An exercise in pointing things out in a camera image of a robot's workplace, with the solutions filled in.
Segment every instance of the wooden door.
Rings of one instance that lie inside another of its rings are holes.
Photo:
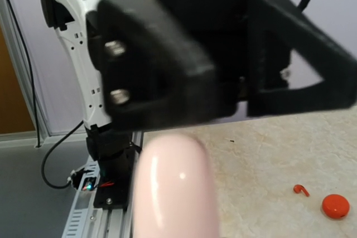
[[[0,28],[0,134],[35,130]]]

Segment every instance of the white wall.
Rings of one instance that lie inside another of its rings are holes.
[[[11,0],[29,49],[35,87],[51,133],[64,133],[81,121],[79,87],[73,68],[40,0]]]
[[[43,19],[40,0],[12,0],[36,75],[36,87],[52,133],[67,132],[81,120],[79,89],[69,59],[52,29]],[[312,0],[306,14],[331,37],[357,55],[357,0]],[[292,86],[317,81],[302,61],[294,57]],[[244,109],[230,119],[244,119]]]

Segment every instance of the speckled table surface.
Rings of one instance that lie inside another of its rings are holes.
[[[357,107],[145,134],[190,133],[207,147],[221,236],[357,237]],[[295,194],[302,184],[310,197]],[[325,196],[351,205],[343,220],[321,212]]]

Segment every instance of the metal screw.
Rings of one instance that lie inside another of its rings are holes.
[[[289,77],[291,76],[291,71],[288,68],[285,68],[280,71],[280,76],[283,80],[288,81]]]
[[[124,104],[130,99],[130,93],[126,89],[113,90],[110,95],[115,104]]]
[[[124,44],[117,40],[106,43],[105,49],[113,57],[118,57],[126,51]]]

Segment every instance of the pink object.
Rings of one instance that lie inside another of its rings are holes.
[[[134,238],[218,238],[213,174],[205,147],[171,134],[143,150],[134,182]]]

